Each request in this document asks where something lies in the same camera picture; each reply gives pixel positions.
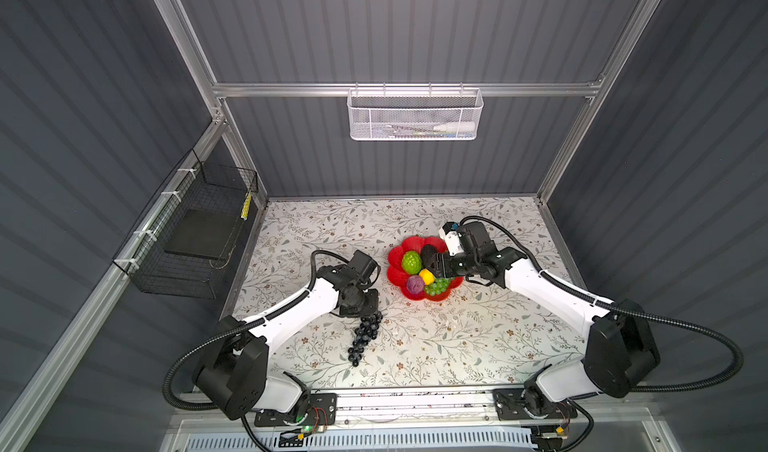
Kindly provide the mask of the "green fake custard apple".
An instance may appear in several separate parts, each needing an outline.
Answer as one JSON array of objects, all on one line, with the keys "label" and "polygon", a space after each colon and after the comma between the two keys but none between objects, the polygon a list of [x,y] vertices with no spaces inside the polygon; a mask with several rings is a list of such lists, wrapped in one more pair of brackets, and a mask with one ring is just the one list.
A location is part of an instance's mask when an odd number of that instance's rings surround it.
[{"label": "green fake custard apple", "polygon": [[420,253],[415,250],[406,251],[401,259],[401,267],[408,275],[418,275],[423,268]]}]

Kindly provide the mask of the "dark fake avocado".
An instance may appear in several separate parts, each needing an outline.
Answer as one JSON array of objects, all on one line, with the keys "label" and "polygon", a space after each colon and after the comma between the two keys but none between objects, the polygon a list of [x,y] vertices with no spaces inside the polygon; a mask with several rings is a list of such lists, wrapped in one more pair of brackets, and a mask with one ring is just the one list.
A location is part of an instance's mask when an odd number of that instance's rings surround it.
[{"label": "dark fake avocado", "polygon": [[422,267],[426,269],[433,268],[435,266],[436,258],[438,255],[439,251],[436,246],[429,243],[424,244],[420,252]]}]

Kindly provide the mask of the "purple fake fruit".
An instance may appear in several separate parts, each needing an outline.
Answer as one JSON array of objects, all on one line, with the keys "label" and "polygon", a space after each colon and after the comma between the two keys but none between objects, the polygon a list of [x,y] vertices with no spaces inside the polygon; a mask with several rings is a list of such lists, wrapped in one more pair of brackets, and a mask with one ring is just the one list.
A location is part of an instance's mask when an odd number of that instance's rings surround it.
[{"label": "purple fake fruit", "polygon": [[421,296],[424,294],[425,282],[423,278],[414,274],[408,277],[406,281],[406,291],[411,296]]}]

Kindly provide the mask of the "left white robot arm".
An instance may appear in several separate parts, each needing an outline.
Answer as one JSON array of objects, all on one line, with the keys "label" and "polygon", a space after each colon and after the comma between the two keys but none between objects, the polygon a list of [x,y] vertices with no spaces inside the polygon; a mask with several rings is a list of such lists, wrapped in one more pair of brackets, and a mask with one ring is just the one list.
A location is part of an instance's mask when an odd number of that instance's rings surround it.
[{"label": "left white robot arm", "polygon": [[[295,293],[243,320],[224,317],[212,337],[176,359],[161,385],[164,400],[179,410],[218,410],[230,420],[264,410],[300,422],[310,408],[309,388],[290,372],[272,374],[273,353],[326,314],[360,319],[376,315],[379,295],[374,284],[380,273],[381,266],[360,250],[350,259],[315,250],[309,279]],[[192,381],[206,402],[190,402],[173,391],[176,374],[193,358],[197,363]]]}]

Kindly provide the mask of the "green fake grape bunch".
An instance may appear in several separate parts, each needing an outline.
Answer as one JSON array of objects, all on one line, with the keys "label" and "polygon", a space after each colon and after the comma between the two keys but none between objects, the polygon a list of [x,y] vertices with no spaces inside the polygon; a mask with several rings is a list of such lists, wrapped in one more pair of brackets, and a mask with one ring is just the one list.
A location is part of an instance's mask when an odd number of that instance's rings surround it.
[{"label": "green fake grape bunch", "polygon": [[448,278],[437,278],[424,287],[424,292],[428,297],[440,296],[450,289],[451,282],[452,280]]}]

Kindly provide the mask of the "black fake grape bunch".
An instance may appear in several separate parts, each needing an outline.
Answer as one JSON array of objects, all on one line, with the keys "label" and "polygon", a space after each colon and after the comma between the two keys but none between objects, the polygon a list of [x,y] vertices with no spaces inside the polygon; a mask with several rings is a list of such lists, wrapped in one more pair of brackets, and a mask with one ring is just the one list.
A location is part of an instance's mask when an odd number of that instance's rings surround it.
[{"label": "black fake grape bunch", "polygon": [[383,313],[376,311],[360,319],[360,324],[354,329],[352,344],[347,349],[347,360],[353,367],[358,367],[362,361],[366,347],[377,339]]}]

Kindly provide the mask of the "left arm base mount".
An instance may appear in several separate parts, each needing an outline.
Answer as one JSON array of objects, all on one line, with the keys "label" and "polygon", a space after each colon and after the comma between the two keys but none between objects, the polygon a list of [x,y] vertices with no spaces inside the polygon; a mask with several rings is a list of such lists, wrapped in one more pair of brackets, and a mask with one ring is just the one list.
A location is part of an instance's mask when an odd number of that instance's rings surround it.
[{"label": "left arm base mount", "polygon": [[338,395],[310,392],[302,396],[288,412],[262,409],[256,411],[253,425],[256,427],[304,427],[324,428],[334,425],[338,411]]}]

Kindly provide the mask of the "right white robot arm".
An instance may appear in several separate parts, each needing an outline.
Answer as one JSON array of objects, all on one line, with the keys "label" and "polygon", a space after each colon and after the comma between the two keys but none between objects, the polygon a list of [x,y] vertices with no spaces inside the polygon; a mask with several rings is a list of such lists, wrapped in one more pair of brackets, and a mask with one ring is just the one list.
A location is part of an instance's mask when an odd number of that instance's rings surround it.
[{"label": "right white robot arm", "polygon": [[[444,252],[425,260],[437,278],[463,277],[484,286],[497,285],[542,306],[586,340],[584,354],[536,372],[524,384],[523,398],[548,405],[575,397],[603,394],[622,398],[630,393],[677,393],[713,387],[734,377],[743,367],[741,348],[724,334],[695,323],[646,312],[639,304],[614,302],[595,295],[546,270],[518,239],[500,248],[488,233],[497,222],[470,215],[447,222],[439,236]],[[669,326],[700,334],[726,347],[729,364],[720,372],[691,382],[647,385],[644,380],[661,362],[651,326]]]}]

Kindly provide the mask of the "yellow fake pear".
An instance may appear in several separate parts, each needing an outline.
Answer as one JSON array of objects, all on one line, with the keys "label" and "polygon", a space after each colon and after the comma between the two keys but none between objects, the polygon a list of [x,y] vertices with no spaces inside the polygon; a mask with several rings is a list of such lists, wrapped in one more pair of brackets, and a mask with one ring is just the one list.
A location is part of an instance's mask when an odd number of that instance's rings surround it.
[{"label": "yellow fake pear", "polygon": [[419,272],[419,276],[421,277],[421,279],[424,282],[425,286],[429,286],[429,285],[431,285],[432,283],[435,282],[434,274],[431,271],[429,271],[428,269],[426,269],[426,268],[423,268]]}]

